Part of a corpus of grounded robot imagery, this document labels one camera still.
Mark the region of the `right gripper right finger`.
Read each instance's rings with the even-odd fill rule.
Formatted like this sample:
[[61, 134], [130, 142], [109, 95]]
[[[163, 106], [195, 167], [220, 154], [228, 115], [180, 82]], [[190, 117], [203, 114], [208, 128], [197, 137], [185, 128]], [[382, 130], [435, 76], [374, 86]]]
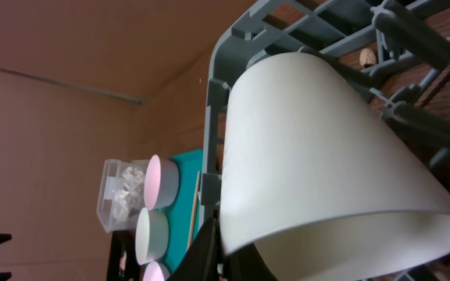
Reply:
[[254, 244], [249, 244], [224, 262], [223, 276], [228, 281], [277, 281]]

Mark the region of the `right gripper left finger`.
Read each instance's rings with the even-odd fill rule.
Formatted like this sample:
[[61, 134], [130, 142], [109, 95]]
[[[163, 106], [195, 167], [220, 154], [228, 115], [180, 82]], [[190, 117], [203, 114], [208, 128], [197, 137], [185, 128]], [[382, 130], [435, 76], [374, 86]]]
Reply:
[[219, 281], [217, 221], [206, 220], [168, 281]]

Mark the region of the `pink plate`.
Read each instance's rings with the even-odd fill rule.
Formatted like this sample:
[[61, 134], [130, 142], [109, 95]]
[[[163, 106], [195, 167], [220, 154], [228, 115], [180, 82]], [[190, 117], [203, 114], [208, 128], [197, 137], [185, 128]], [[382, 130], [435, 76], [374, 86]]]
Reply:
[[151, 261], [145, 267], [142, 281], [167, 281], [169, 277], [170, 271], [163, 263]]

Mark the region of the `white bowl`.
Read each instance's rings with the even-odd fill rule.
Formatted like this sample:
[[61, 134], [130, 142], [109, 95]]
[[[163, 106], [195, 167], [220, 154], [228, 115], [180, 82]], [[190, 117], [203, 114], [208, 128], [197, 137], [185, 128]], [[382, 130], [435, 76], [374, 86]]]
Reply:
[[164, 256], [169, 244], [169, 223], [162, 212], [143, 208], [138, 216], [135, 234], [135, 254], [139, 265]]

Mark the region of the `rice and peanut scraps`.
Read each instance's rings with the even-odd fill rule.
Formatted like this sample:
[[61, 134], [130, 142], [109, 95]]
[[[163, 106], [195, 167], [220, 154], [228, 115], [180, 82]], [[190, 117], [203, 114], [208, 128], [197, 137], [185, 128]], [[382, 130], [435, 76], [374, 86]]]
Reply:
[[126, 271], [126, 263], [127, 263], [127, 253], [126, 251], [120, 257], [120, 274], [124, 274]]

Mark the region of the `wooden chopstick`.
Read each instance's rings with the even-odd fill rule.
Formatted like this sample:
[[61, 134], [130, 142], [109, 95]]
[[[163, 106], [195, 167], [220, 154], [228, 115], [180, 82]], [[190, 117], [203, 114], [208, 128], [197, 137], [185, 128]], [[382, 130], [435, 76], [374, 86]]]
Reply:
[[194, 191], [193, 204], [192, 204], [192, 209], [191, 209], [191, 220], [190, 220], [190, 224], [189, 224], [189, 232], [188, 232], [188, 237], [187, 237], [187, 250], [190, 248], [193, 238], [194, 238], [200, 180], [201, 180], [201, 171], [199, 170], [197, 173], [196, 182], [195, 182], [195, 191]]

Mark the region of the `pink bowl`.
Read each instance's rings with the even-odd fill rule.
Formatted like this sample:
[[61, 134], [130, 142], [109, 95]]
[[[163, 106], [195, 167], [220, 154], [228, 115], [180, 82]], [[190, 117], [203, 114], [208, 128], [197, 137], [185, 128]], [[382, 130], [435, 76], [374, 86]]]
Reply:
[[175, 162], [153, 155], [145, 177], [144, 200], [148, 210], [165, 208], [176, 199], [180, 174]]

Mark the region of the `white napkin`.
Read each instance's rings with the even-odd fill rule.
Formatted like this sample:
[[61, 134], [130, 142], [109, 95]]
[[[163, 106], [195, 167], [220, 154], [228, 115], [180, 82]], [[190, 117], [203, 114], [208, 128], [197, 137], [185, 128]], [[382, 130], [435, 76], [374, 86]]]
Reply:
[[139, 166], [128, 166], [116, 181], [116, 192], [112, 200], [112, 215], [115, 220], [125, 222], [135, 216], [144, 206], [145, 172]]

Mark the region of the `white plastic cup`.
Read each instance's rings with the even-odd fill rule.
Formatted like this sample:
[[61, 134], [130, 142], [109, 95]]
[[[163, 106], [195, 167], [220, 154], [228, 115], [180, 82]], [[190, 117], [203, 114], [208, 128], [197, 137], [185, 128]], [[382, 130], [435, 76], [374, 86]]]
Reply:
[[227, 106], [223, 252], [279, 280], [359, 280], [450, 254], [450, 193], [327, 62], [264, 59]]

